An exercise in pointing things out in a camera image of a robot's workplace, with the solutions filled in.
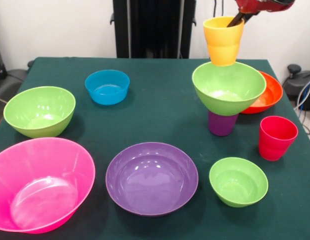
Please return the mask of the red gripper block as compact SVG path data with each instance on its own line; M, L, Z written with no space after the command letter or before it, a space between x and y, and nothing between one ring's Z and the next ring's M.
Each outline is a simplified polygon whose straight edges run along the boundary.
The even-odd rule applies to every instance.
M258 12L281 12L289 9L295 0L236 0L239 12L227 25L234 27L244 20L246 24Z

